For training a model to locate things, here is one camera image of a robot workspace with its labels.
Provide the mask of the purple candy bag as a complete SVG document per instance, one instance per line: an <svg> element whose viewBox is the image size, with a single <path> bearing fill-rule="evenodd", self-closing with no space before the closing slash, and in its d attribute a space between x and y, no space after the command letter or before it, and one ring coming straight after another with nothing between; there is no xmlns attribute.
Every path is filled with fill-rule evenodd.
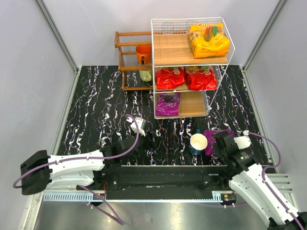
<svg viewBox="0 0 307 230"><path fill-rule="evenodd" d="M213 144L216 143L214 139L214 135L220 132L227 132L231 134L231 136L234 138L234 132L229 130L229 129L222 129L222 130L204 130L202 134L207 138L207 147L205 148L204 152L206 156L212 156L214 155L214 150L213 150Z"/></svg>
<svg viewBox="0 0 307 230"><path fill-rule="evenodd" d="M179 114L180 93L159 93L157 94L156 115L177 116Z"/></svg>

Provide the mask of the blue white cup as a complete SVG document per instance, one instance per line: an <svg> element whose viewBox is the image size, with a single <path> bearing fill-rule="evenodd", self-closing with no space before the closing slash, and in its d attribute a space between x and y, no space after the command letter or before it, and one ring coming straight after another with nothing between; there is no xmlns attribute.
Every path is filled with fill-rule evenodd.
<svg viewBox="0 0 307 230"><path fill-rule="evenodd" d="M192 155L201 155L208 146L207 138L201 133L199 129L193 134L189 140L189 152Z"/></svg>

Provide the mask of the large red candy bag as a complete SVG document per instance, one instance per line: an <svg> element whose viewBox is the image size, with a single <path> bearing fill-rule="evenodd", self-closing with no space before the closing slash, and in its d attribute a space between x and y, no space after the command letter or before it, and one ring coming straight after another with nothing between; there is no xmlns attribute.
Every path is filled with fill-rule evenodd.
<svg viewBox="0 0 307 230"><path fill-rule="evenodd" d="M183 67L155 68L155 83L159 90L171 90L185 84Z"/></svg>

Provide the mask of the small red candy bag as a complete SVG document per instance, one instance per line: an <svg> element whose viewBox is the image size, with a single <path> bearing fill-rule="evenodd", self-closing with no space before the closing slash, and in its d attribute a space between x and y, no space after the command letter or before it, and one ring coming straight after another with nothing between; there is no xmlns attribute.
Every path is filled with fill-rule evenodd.
<svg viewBox="0 0 307 230"><path fill-rule="evenodd" d="M184 67L185 83L189 90L203 91L216 90L217 80L210 66L188 66Z"/></svg>

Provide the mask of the yellow mango candy bag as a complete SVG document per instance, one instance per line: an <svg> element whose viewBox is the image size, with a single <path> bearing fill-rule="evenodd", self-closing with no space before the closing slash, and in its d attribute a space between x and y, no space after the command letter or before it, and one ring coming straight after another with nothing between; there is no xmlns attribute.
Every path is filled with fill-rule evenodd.
<svg viewBox="0 0 307 230"><path fill-rule="evenodd" d="M189 27L189 39L194 58L225 56L230 47L222 23L193 24Z"/></svg>

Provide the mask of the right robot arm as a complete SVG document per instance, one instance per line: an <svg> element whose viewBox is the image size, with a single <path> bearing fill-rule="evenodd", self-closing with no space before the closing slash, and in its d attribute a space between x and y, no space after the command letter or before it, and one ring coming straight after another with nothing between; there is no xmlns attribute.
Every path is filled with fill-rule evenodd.
<svg viewBox="0 0 307 230"><path fill-rule="evenodd" d="M213 136L213 150L221 160L222 181L239 194L269 230L305 230L307 213L299 211L276 188L250 149L250 132L234 138L226 131Z"/></svg>

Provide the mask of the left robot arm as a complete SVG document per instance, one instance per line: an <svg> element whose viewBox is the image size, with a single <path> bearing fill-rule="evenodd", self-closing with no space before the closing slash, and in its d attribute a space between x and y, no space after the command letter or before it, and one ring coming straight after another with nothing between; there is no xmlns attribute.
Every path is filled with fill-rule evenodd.
<svg viewBox="0 0 307 230"><path fill-rule="evenodd" d="M54 187L87 186L98 189L102 174L121 167L130 157L155 150L153 133L130 136L104 148L73 156L48 155L39 150L20 166L22 195L29 196Z"/></svg>

